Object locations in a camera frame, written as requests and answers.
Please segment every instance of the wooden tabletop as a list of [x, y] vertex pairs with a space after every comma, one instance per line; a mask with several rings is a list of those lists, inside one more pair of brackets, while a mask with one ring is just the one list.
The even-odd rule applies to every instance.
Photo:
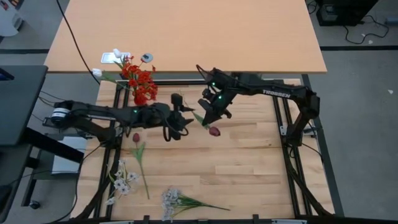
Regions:
[[[71, 0], [66, 17], [90, 68], [114, 48], [152, 53], [161, 72], [325, 73], [303, 0]], [[45, 61], [50, 72], [86, 72], [62, 21]]]
[[[285, 80], [285, 83], [299, 84], [300, 80]], [[115, 84], [102, 81], [97, 105], [112, 106], [115, 88]], [[170, 94], [181, 91], [189, 106], [203, 115], [204, 111], [197, 103], [203, 88], [160, 86], [158, 101], [169, 103]], [[295, 119], [298, 108], [294, 102], [289, 103]], [[294, 214], [272, 98], [239, 95], [228, 109], [233, 114], [232, 119], [214, 123], [221, 131], [221, 136], [217, 138], [210, 136], [196, 121], [188, 125], [190, 134], [180, 141], [165, 142], [161, 128], [134, 130], [147, 143], [142, 161], [150, 200], [140, 178], [137, 191], [121, 197], [114, 204], [112, 219], [142, 220], [144, 215], [150, 215], [151, 220], [161, 219], [160, 195], [170, 186], [205, 203], [231, 209], [227, 212], [195, 208], [179, 214], [175, 219], [251, 219], [253, 214], [259, 214], [260, 218], [292, 218]], [[184, 117], [192, 118], [193, 115], [184, 113]], [[106, 121], [97, 123], [109, 126]], [[318, 149], [314, 138], [305, 136], [303, 142]], [[98, 144], [98, 140], [89, 140], [85, 154]], [[140, 173], [138, 163], [129, 150], [132, 147], [132, 138], [124, 138], [121, 159], [126, 160], [128, 170]], [[333, 212], [319, 155], [305, 146], [299, 147], [299, 151], [308, 188], [329, 212]], [[103, 154], [104, 150], [99, 149], [84, 161], [78, 182], [78, 201], [72, 217], [83, 210], [98, 188]], [[297, 192], [300, 210], [304, 211], [298, 187]], [[108, 194], [108, 191], [104, 194], [104, 201]], [[105, 214], [105, 209], [103, 205], [101, 215]]]

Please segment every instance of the wooden table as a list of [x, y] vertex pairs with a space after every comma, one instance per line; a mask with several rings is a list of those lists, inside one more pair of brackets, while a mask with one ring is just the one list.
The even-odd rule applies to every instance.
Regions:
[[[284, 81], [300, 83], [296, 79]], [[97, 105], [112, 106], [115, 87], [113, 83], [101, 82]], [[204, 115], [204, 110], [197, 103], [203, 89], [201, 85], [160, 86], [158, 101], [169, 103], [170, 94], [181, 91], [189, 106]], [[289, 104], [295, 119], [298, 108], [293, 101]], [[214, 124], [221, 130], [221, 136], [217, 138], [210, 136], [196, 121], [188, 125], [190, 134], [180, 141], [165, 142], [161, 128], [134, 130], [147, 143], [143, 165], [150, 200], [146, 198], [141, 178], [136, 193], [122, 197], [114, 204], [112, 220], [142, 220], [144, 215], [150, 215], [151, 220], [161, 219], [160, 195], [170, 186], [203, 202], [231, 209], [227, 212], [195, 208], [179, 214], [175, 219], [251, 219], [253, 214], [259, 214], [260, 218], [292, 218], [294, 214], [272, 98], [238, 95], [228, 109], [233, 118]], [[184, 113], [184, 117], [192, 118], [193, 115]], [[109, 126], [107, 121], [97, 123]], [[318, 149], [314, 138], [305, 136], [303, 142]], [[89, 140], [85, 153], [90, 153], [98, 144], [97, 140]], [[127, 161], [128, 170], [140, 173], [129, 151], [132, 147], [132, 138], [124, 138], [121, 158]], [[305, 146], [299, 147], [299, 151], [308, 188], [333, 213], [320, 156]], [[103, 154], [103, 149], [99, 149], [84, 161], [78, 182], [78, 202], [71, 217], [78, 215], [96, 192]], [[301, 193], [298, 187], [296, 189], [300, 210], [303, 211]], [[101, 216], [105, 215], [104, 211], [103, 205]]]
[[[160, 72], [325, 73], [303, 0], [71, 0], [66, 17], [90, 68], [118, 48], [154, 55]], [[50, 72], [86, 72], [62, 21], [45, 61]]]

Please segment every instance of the light wood table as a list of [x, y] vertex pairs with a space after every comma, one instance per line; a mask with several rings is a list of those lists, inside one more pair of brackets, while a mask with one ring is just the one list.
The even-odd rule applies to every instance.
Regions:
[[[71, 0], [66, 17], [90, 68], [120, 72], [101, 64], [102, 54], [117, 48], [137, 63], [152, 53], [160, 72], [195, 72], [196, 64], [230, 72], [326, 72], [303, 0]], [[49, 72], [87, 71], [65, 21], [45, 65]]]
[[[296, 79], [284, 81], [300, 83]], [[112, 106], [115, 87], [113, 83], [101, 82], [97, 105]], [[189, 106], [204, 115], [197, 103], [204, 87], [160, 86], [158, 101], [170, 103], [170, 94], [181, 91]], [[289, 101], [289, 105], [295, 119], [299, 110], [293, 101]], [[151, 220], [160, 220], [161, 194], [170, 186], [203, 202], [231, 209], [228, 212], [195, 208], [175, 219], [251, 219], [253, 214], [259, 214], [259, 218], [294, 217], [272, 97], [238, 95], [228, 109], [233, 114], [232, 119], [224, 118], [214, 123], [221, 130], [219, 137], [210, 136], [196, 121], [188, 125], [190, 134], [180, 141], [165, 142], [162, 128], [134, 130], [147, 143], [143, 166], [150, 200], [141, 178], [136, 193], [121, 197], [114, 204], [112, 220], [142, 220], [144, 215], [150, 215]], [[184, 117], [193, 118], [193, 115], [184, 113]], [[97, 123], [109, 126], [107, 121]], [[318, 149], [314, 138], [305, 136], [303, 142]], [[89, 140], [85, 153], [90, 153], [97, 145], [97, 140]], [[127, 161], [128, 170], [140, 173], [138, 163], [129, 151], [132, 147], [132, 138], [124, 137], [121, 158]], [[299, 147], [299, 151], [308, 188], [333, 213], [320, 156], [305, 146]], [[71, 217], [78, 215], [97, 191], [103, 154], [103, 149], [99, 149], [84, 161], [78, 182], [78, 202]], [[304, 211], [301, 193], [297, 186], [296, 189], [300, 210]], [[108, 194], [106, 191], [103, 203]], [[105, 207], [103, 204], [101, 216], [105, 216]]]

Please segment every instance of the gray floor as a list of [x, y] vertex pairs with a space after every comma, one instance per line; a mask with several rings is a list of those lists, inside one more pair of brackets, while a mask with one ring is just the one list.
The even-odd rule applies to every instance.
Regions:
[[[61, 1], [64, 8], [67, 1]], [[370, 12], [377, 20], [398, 16], [398, 1], [381, 0]], [[55, 1], [26, 1], [21, 8], [26, 24], [15, 37], [5, 38], [0, 49], [47, 49], [57, 31], [61, 15]], [[318, 41], [322, 46], [351, 45], [344, 40], [342, 27], [319, 27], [311, 15]], [[350, 27], [350, 39], [361, 34], [382, 34], [382, 27], [365, 24]], [[398, 45], [398, 28], [391, 27], [385, 39], [369, 37], [364, 45]], [[41, 65], [46, 55], [1, 55], [0, 65]], [[325, 129], [338, 190], [346, 216], [398, 220], [398, 152], [395, 138], [398, 120], [398, 51], [323, 52], [327, 75], [310, 75], [313, 89], [321, 97], [321, 119]], [[98, 86], [88, 74], [47, 76], [44, 91], [62, 98], [94, 103]], [[38, 102], [34, 114], [48, 116], [52, 109]], [[29, 126], [43, 133], [35, 118]], [[6, 223], [43, 223], [61, 217], [73, 202], [74, 180], [39, 183], [34, 198], [42, 208], [19, 206], [26, 180]]]

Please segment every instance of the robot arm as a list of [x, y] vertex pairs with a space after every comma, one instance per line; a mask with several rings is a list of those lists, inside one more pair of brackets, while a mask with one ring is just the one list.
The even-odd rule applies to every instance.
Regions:
[[229, 76], [216, 68], [210, 72], [204, 71], [198, 65], [197, 68], [208, 85], [202, 93], [206, 100], [198, 101], [206, 111], [203, 125], [221, 119], [223, 114], [231, 118], [232, 114], [227, 107], [232, 104], [234, 97], [238, 94], [249, 96], [262, 94], [286, 98], [296, 102], [300, 114], [295, 123], [287, 127], [285, 142], [291, 146], [301, 146], [304, 128], [311, 119], [319, 115], [320, 99], [316, 93], [305, 86], [262, 80], [252, 73], [233, 73]]
[[91, 119], [117, 121], [123, 130], [163, 127], [166, 141], [180, 140], [181, 136], [188, 134], [185, 126], [193, 121], [193, 119], [185, 119], [181, 112], [193, 111], [193, 109], [183, 106], [182, 96], [174, 93], [171, 98], [173, 110], [164, 103], [110, 108], [76, 101], [63, 101], [54, 104], [55, 109], [51, 116], [51, 122], [56, 128], [78, 128], [96, 136], [100, 142], [110, 144], [114, 142], [118, 134], [116, 130], [114, 128], [103, 128], [92, 122]]

